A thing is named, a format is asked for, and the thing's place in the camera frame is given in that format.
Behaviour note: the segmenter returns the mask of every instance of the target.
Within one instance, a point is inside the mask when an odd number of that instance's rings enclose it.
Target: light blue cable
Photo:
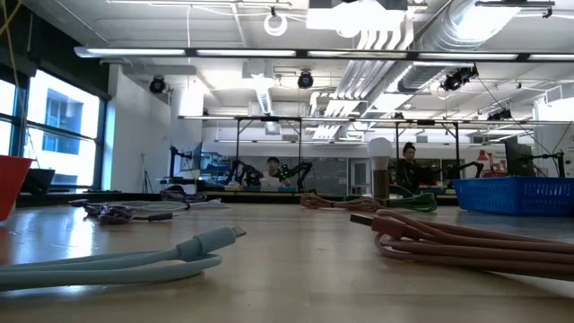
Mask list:
[[[36,264],[0,266],[0,290],[65,285],[146,284],[191,277],[218,266],[222,258],[209,252],[229,246],[245,235],[240,227],[220,228],[161,252],[134,252],[72,258]],[[165,260],[185,264],[133,268]]]

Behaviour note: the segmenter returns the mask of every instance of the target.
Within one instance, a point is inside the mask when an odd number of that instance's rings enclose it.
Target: man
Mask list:
[[[277,157],[269,157],[267,158],[267,171],[263,172],[263,178],[267,180],[269,186],[277,186],[280,187],[283,184],[286,187],[291,185],[291,182],[288,179],[284,179],[283,182],[280,183],[279,181],[279,167],[281,163],[279,163],[279,159]]]

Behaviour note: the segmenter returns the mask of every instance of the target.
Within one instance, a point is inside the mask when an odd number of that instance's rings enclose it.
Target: wooden table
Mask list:
[[[574,238],[570,219],[411,214],[441,223]],[[194,233],[241,225],[223,264],[191,279],[139,286],[0,292],[1,322],[461,322],[574,321],[574,284],[507,278],[384,259],[369,228],[348,213],[298,205],[231,205],[170,223],[101,227],[81,209],[20,210],[0,226],[0,261],[23,263],[108,252],[170,249]]]

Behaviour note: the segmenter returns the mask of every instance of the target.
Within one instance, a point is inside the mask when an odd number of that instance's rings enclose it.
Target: blue plastic basket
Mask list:
[[[574,179],[459,179],[454,185],[458,204],[469,211],[507,215],[574,214]]]

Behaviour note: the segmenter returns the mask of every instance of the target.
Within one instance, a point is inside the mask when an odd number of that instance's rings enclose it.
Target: dark hair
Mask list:
[[[406,144],[404,144],[404,147],[403,147],[403,153],[406,153],[406,151],[409,149],[413,149],[414,151],[416,151],[416,148],[414,148],[413,143],[406,143]]]
[[[269,162],[279,163],[279,158],[277,158],[277,157],[269,157],[269,158],[267,158],[267,163],[269,163]]]

